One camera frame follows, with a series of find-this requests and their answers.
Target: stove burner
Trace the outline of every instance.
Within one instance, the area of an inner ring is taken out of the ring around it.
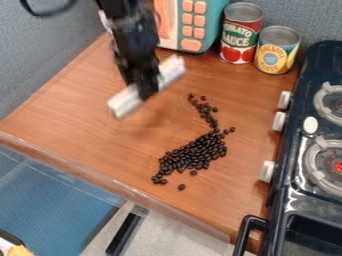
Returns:
[[[331,86],[329,82],[322,85],[314,97],[314,106],[318,114],[329,121],[342,126],[342,86]]]
[[[304,170],[321,189],[342,196],[342,141],[317,137],[304,155]]]
[[[323,105],[329,108],[333,115],[342,118],[342,92],[325,96]]]
[[[321,151],[316,156],[316,166],[328,176],[330,182],[342,181],[342,149],[330,148]]]
[[[335,168],[339,172],[342,172],[342,161],[337,161],[336,164],[335,164]]]

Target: blue floor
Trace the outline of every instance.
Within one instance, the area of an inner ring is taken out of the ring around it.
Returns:
[[[79,255],[122,202],[0,147],[0,229],[24,241],[36,256]]]

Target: stove knob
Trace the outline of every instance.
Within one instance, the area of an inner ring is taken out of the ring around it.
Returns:
[[[278,108],[286,110],[289,106],[291,98],[291,92],[289,91],[282,91],[280,94]]]
[[[274,172],[274,162],[273,161],[265,161],[259,179],[266,182],[270,183],[273,172]]]
[[[318,121],[313,116],[308,116],[304,123],[303,129],[307,134],[314,134],[318,129]]]
[[[276,116],[274,117],[272,129],[276,132],[281,132],[284,128],[285,120],[286,113],[277,112]]]

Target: can lid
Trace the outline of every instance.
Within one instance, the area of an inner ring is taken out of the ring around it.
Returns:
[[[297,31],[285,26],[267,27],[261,31],[260,37],[263,41],[278,46],[290,46],[300,41]]]
[[[224,14],[228,20],[243,22],[254,22],[264,17],[259,6],[245,2],[228,5]]]

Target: can label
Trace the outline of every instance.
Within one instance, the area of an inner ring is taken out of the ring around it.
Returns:
[[[261,26],[262,20],[247,23],[225,19],[221,39],[221,58],[234,64],[251,62],[255,55]]]
[[[222,40],[231,47],[252,47],[257,42],[258,33],[249,27],[224,22]]]
[[[264,43],[260,38],[254,63],[268,74],[284,74],[293,66],[299,43],[281,47]]]

